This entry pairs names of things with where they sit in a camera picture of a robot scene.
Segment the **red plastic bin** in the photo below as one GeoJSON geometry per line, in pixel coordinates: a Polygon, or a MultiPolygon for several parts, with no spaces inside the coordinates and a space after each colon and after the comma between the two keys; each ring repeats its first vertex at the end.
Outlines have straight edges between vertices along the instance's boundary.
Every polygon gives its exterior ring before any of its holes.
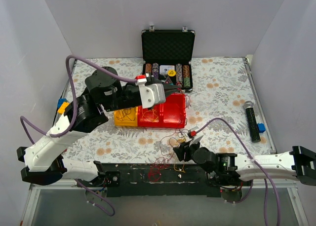
{"type": "Polygon", "coordinates": [[[163,104],[144,109],[138,106],[138,127],[162,128],[163,104]]]}
{"type": "Polygon", "coordinates": [[[162,128],[184,128],[186,123],[185,95],[171,94],[162,105],[162,128]]]}

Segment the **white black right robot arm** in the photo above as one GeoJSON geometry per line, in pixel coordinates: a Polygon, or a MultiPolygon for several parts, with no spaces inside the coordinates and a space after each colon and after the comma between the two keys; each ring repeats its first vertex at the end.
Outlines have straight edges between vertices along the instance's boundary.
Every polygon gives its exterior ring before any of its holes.
{"type": "Polygon", "coordinates": [[[200,143],[184,142],[173,148],[179,161],[192,160],[219,186],[238,186],[255,179],[288,179],[316,185],[316,153],[302,146],[291,151],[250,158],[236,153],[214,153],[200,143]]]}

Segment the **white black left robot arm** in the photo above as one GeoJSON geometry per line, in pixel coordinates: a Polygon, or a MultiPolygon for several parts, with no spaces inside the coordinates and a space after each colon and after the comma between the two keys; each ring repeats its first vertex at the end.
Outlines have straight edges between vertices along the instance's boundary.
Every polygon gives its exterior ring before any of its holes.
{"type": "Polygon", "coordinates": [[[25,164],[22,181],[46,186],[60,179],[80,179],[101,186],[106,178],[101,162],[64,159],[62,153],[106,123],[106,112],[138,106],[151,109],[180,90],[150,75],[122,78],[112,67],[97,67],[85,84],[84,92],[73,97],[58,121],[37,142],[17,149],[18,160],[25,164]]]}

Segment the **yellow plastic bin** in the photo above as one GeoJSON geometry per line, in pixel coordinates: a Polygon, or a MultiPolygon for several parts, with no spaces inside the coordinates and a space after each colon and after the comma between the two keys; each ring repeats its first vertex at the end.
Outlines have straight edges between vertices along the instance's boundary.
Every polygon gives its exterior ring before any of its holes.
{"type": "Polygon", "coordinates": [[[114,111],[115,126],[138,126],[138,107],[114,111]]]}

